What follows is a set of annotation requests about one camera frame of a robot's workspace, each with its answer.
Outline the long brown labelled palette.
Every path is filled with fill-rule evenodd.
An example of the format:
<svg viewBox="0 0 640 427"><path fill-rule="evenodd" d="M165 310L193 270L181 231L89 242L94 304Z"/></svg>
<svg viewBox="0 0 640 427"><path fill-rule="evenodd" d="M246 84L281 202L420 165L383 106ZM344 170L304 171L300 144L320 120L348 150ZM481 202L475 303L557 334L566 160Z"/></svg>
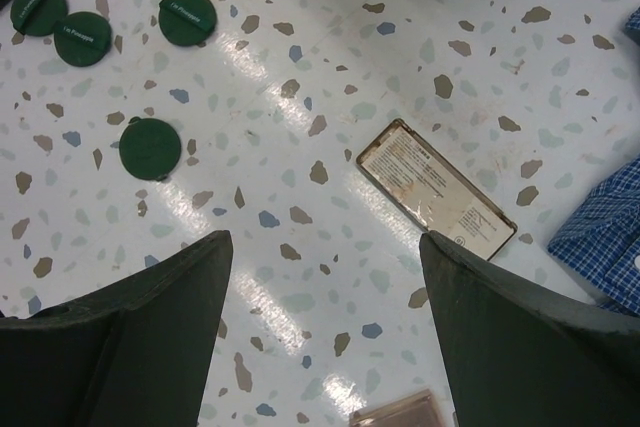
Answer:
<svg viewBox="0 0 640 427"><path fill-rule="evenodd" d="M515 222L401 118L364 148L356 165L414 224L485 260L517 232Z"/></svg>

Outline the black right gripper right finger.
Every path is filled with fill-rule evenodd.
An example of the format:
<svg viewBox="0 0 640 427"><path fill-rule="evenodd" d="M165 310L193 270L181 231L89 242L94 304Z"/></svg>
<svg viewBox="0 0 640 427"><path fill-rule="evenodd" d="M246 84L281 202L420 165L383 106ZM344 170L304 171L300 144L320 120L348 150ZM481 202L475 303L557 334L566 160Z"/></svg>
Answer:
<svg viewBox="0 0 640 427"><path fill-rule="evenodd" d="M435 231L420 239L461 426L636 426L639 320L565 297Z"/></svg>

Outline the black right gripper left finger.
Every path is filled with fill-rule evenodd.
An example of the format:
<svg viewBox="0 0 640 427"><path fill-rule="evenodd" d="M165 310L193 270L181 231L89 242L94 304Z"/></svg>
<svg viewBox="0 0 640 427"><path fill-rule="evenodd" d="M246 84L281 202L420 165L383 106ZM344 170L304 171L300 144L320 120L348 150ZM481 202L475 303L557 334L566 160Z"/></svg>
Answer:
<svg viewBox="0 0 640 427"><path fill-rule="evenodd" d="M1 320L5 426L194 426L230 280L215 231L104 288Z"/></svg>

